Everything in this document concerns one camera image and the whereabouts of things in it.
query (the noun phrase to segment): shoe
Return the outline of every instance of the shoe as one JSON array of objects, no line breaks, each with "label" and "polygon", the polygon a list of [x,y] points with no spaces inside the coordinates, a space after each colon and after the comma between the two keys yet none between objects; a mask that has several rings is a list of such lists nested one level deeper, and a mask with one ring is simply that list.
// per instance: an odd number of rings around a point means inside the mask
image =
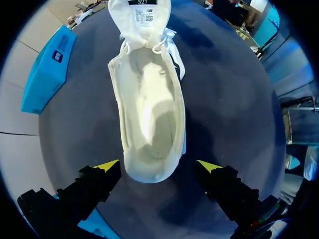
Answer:
[{"label": "shoe", "polygon": [[109,12],[125,39],[108,65],[125,170],[136,181],[157,183],[173,173],[185,151],[182,75],[164,33],[170,0],[109,0]]}]

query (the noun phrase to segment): shoe lining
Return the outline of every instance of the shoe lining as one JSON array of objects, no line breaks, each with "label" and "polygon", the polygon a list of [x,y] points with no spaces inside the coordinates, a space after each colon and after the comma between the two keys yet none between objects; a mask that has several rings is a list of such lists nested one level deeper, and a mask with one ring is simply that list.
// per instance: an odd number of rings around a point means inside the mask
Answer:
[{"label": "shoe lining", "polygon": [[141,163],[160,163],[169,155],[176,134],[174,89],[167,66],[161,55],[139,48],[121,67],[125,76],[120,79],[125,79],[119,92],[130,147]]}]

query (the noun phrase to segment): shoe label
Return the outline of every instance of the shoe label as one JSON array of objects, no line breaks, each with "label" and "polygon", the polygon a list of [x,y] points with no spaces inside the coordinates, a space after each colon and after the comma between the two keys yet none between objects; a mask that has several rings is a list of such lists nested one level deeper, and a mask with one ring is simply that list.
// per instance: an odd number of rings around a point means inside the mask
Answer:
[{"label": "shoe label", "polygon": [[131,0],[131,1],[129,1],[129,5],[142,5],[142,4],[156,5],[157,0]]},{"label": "shoe label", "polygon": [[139,7],[135,9],[135,21],[139,26],[151,26],[153,20],[153,8]]}]

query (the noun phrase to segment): shoelace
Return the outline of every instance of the shoelace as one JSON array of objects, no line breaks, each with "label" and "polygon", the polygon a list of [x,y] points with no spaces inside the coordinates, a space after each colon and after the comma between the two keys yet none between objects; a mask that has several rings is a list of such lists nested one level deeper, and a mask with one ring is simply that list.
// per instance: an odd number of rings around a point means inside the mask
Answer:
[{"label": "shoelace", "polygon": [[[153,48],[152,48],[152,51],[155,53],[155,54],[161,54],[161,50],[156,50],[157,48],[159,48],[161,45],[163,45],[167,40],[167,37],[165,37],[160,43],[156,44]],[[120,52],[124,51],[125,47],[127,47],[127,53],[126,54],[130,54],[131,52],[131,47],[129,45],[129,43],[127,42],[127,40],[124,40],[122,42],[122,45],[121,45],[121,48],[120,48]]]}]

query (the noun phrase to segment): table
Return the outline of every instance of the table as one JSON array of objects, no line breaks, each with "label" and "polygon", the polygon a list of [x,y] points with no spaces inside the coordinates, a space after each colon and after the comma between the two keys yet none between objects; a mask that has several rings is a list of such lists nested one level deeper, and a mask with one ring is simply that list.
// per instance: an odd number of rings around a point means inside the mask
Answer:
[{"label": "table", "polygon": [[[194,180],[205,160],[239,171],[242,181],[277,196],[284,173],[285,128],[276,94],[256,55],[235,31],[205,8],[174,0],[168,27],[186,67],[187,152],[167,180],[122,178],[98,210],[124,239],[229,238],[236,228]],[[119,116],[107,64],[121,41],[107,9],[74,32],[65,85],[39,117],[45,165],[64,188],[85,165],[123,160]]]}]

